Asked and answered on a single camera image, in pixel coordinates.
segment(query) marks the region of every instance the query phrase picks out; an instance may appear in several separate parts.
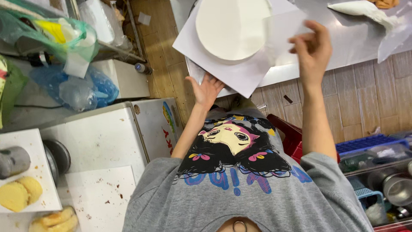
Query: person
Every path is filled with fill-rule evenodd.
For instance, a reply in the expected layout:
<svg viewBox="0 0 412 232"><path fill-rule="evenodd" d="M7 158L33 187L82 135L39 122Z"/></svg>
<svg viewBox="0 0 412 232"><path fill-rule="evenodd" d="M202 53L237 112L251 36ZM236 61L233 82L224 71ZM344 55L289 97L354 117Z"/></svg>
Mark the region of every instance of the person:
<svg viewBox="0 0 412 232"><path fill-rule="evenodd" d="M289 39L303 86L302 153L283 152L277 129L249 100L209 109L224 84L192 77L196 97L171 158L151 161L131 196L124 232L373 231L337 153L321 89L332 47L328 30Z"/></svg>

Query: metal pot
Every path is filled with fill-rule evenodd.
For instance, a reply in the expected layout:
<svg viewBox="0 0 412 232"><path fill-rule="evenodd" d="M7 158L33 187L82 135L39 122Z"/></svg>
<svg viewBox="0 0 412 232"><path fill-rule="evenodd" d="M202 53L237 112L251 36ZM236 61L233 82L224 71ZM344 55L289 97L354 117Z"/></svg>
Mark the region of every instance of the metal pot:
<svg viewBox="0 0 412 232"><path fill-rule="evenodd" d="M383 183L385 197L395 206L412 203L412 179L401 176L401 173L392 174Z"/></svg>

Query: stainless steel counter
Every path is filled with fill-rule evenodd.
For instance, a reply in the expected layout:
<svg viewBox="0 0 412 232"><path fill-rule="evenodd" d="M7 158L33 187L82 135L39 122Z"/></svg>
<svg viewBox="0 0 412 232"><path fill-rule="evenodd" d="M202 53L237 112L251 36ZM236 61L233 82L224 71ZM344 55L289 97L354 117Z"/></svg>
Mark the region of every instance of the stainless steel counter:
<svg viewBox="0 0 412 232"><path fill-rule="evenodd" d="M328 70L376 59L379 44L385 36L385 28L365 16L351 16L327 8L328 3L335 4L347 1L349 0L295 0L296 6L308 15L308 19L318 21L330 31L333 55L327 67ZM178 31L180 31L195 0L170 0L170 2ZM385 10L385 13L388 16L400 17L412 10L412 7L407 3L407 0L400 1L397 7ZM408 50L412 50L412 36L393 54ZM205 71L187 57L186 63L190 76L201 81ZM271 67L259 87L298 77L298 64ZM234 90L225 88L218 97L233 93L235 93Z"/></svg>

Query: gray t-shirt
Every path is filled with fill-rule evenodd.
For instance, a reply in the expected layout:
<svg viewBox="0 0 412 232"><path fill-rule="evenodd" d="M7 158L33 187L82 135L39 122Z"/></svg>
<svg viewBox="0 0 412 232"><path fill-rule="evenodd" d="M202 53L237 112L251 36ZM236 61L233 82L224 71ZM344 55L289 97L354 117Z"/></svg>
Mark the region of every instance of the gray t-shirt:
<svg viewBox="0 0 412 232"><path fill-rule="evenodd" d="M216 231L233 217L263 232L373 231L335 160L312 152L299 165L271 123L239 114L207 120L183 160L148 164L123 231Z"/></svg>

